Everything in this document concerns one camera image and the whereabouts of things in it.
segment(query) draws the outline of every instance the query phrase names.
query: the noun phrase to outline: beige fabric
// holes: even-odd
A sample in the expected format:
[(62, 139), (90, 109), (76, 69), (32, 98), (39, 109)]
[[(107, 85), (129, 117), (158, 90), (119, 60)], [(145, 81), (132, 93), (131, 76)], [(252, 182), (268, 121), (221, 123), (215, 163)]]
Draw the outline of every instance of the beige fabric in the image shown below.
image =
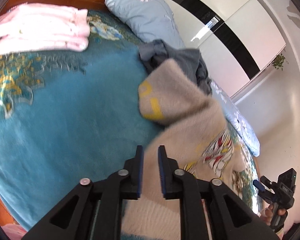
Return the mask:
[[(169, 158), (199, 179), (221, 177), (227, 185), (233, 170), (244, 169), (240, 147), (226, 136), (226, 120), (218, 102), (192, 83), (173, 59), (153, 71), (138, 92), (141, 114), (170, 126), (145, 150), (142, 195), (138, 201), (128, 202), (122, 230), (150, 238), (180, 239), (179, 201), (162, 197), (158, 147), (164, 145)], [(213, 147), (215, 142), (223, 142), (222, 147)], [(206, 158), (217, 160), (219, 156), (228, 159), (224, 165), (220, 159), (218, 165), (223, 166), (217, 176)]]

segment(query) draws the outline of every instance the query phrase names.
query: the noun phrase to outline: pink fabric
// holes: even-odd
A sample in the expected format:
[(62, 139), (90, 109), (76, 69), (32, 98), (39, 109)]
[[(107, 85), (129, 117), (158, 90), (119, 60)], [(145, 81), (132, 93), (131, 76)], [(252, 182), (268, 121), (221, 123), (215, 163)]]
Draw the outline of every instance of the pink fabric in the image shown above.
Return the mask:
[(26, 231), (19, 225), (7, 224), (2, 229), (10, 240), (21, 240), (26, 234)]
[(22, 4), (0, 16), (0, 55), (10, 52), (88, 46), (88, 10), (49, 4)]

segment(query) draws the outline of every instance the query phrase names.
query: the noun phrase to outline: white wall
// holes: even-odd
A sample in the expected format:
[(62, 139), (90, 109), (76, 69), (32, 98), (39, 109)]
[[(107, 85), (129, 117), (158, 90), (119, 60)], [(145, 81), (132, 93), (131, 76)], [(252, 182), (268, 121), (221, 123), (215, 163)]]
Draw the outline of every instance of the white wall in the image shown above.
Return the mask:
[(287, 46), (289, 62), (274, 70), (241, 98), (237, 106), (253, 126), (260, 141), (257, 158), (261, 175), (276, 181), (280, 173), (297, 171), (295, 204), (285, 229), (300, 222), (300, 15), (290, 0), (259, 0), (277, 24)]

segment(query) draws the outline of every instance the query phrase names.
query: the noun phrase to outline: metal screw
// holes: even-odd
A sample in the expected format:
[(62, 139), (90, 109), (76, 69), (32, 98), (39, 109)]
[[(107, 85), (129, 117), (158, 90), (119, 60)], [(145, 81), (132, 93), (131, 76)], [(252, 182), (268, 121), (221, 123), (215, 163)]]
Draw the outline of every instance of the metal screw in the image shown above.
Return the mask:
[(120, 176), (126, 176), (126, 175), (129, 174), (129, 171), (127, 171), (127, 170), (119, 170), (119, 171), (118, 171), (118, 174), (119, 174)]
[(221, 186), (222, 185), (222, 181), (220, 179), (213, 179), (211, 182), (215, 186)]
[(84, 186), (87, 186), (87, 185), (89, 185), (89, 184), (90, 184), (90, 182), (91, 182), (91, 180), (90, 180), (90, 179), (88, 179), (88, 178), (83, 178), (83, 179), (80, 179), (80, 184), (81, 184), (81, 185), (84, 185)]
[(185, 171), (182, 169), (177, 169), (174, 171), (174, 174), (178, 175), (178, 176), (182, 176), (185, 174)]

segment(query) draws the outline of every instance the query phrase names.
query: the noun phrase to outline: dark gray garment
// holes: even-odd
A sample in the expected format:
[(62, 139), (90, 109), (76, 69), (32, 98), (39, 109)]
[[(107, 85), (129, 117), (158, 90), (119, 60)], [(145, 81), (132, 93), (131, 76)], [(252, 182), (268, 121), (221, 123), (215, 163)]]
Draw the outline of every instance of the dark gray garment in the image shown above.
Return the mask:
[(198, 49), (174, 49), (163, 40), (154, 40), (139, 45), (139, 54), (149, 74), (166, 59), (173, 58), (193, 83), (211, 94), (211, 79)]

